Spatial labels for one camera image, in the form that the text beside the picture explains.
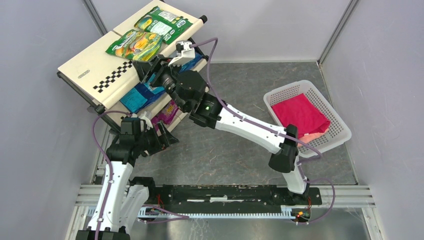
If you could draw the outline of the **purple grape candy bag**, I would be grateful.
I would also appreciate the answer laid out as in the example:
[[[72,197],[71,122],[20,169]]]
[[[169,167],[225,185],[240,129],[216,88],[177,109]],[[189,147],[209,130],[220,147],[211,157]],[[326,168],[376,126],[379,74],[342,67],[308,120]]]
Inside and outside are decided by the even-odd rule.
[[[155,128],[155,131],[156,131],[156,132],[159,130],[158,123],[159,123],[160,121],[161,121],[161,119],[160,119],[159,117],[157,117],[157,116],[155,116],[155,117],[153,117],[153,118],[151,119],[152,126]]]
[[[178,105],[173,100],[170,100],[169,103],[157,114],[157,117],[159,121],[169,125],[174,120],[178,110]]]

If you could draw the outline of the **small green white candy bag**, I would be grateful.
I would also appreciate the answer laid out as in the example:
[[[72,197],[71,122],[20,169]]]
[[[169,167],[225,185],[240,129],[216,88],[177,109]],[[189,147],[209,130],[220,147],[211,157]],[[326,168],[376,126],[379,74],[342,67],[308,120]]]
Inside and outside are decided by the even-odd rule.
[[[148,62],[160,50],[163,36],[141,30],[129,30],[114,41],[105,52],[131,61]]]

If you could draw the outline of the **dark blue fruit candy bag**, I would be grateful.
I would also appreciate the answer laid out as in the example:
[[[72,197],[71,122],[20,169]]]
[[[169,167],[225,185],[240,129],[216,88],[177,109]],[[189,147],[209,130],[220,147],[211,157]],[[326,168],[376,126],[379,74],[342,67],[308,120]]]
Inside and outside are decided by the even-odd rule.
[[[154,103],[165,93],[163,87],[150,86],[150,82],[154,80],[155,76],[153,74],[146,83],[138,83],[120,99],[120,102],[130,113],[137,113]]]

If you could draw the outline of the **green Fox's candy bag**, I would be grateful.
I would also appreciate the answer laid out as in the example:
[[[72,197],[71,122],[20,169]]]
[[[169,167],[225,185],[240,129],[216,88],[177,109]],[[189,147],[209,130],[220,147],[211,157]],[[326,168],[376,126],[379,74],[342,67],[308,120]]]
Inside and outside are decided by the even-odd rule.
[[[162,36],[164,43],[169,45],[192,25],[193,23],[188,18],[155,6],[142,16],[134,24],[134,27]]]

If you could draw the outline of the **light blue Slendy bag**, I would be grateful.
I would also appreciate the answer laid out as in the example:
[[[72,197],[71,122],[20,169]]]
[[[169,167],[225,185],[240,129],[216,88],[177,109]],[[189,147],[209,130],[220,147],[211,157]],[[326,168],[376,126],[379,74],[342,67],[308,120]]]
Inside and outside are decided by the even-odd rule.
[[[199,53],[197,50],[195,50],[195,57],[192,60],[190,60],[189,62],[183,64],[178,73],[180,74],[180,73],[183,73],[185,71],[191,70],[203,58],[204,58],[204,55]]]

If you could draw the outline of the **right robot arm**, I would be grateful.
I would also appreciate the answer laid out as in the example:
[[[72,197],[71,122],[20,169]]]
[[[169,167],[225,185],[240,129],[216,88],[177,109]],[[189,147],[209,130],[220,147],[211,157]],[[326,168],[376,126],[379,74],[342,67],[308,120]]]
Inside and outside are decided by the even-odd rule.
[[[297,195],[307,191],[307,178],[297,167],[298,129],[268,124],[244,114],[217,95],[207,92],[210,85],[194,70],[180,71],[171,58],[158,55],[151,61],[132,62],[138,79],[150,87],[163,87],[183,113],[196,125],[229,132],[265,148],[271,153],[268,165],[281,173],[288,190]]]

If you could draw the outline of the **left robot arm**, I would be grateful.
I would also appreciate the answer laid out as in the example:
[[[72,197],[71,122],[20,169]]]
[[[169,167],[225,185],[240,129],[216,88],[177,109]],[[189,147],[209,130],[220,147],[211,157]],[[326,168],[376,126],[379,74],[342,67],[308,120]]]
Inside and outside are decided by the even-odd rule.
[[[129,240],[132,226],[142,205],[153,195],[151,177],[130,179],[136,160],[159,153],[179,140],[159,122],[157,128],[148,119],[126,117],[120,133],[104,151],[106,168],[95,212],[77,240]]]

